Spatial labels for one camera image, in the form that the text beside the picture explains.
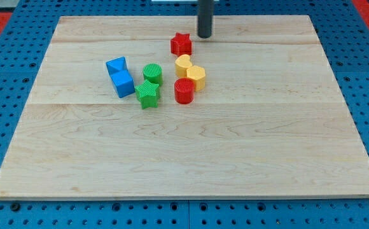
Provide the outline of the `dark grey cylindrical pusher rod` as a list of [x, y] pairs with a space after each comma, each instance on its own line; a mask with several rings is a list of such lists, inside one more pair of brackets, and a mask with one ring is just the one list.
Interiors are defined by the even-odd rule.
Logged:
[[197, 36], [202, 39], [212, 35], [212, 19], [214, 14], [213, 0], [198, 0]]

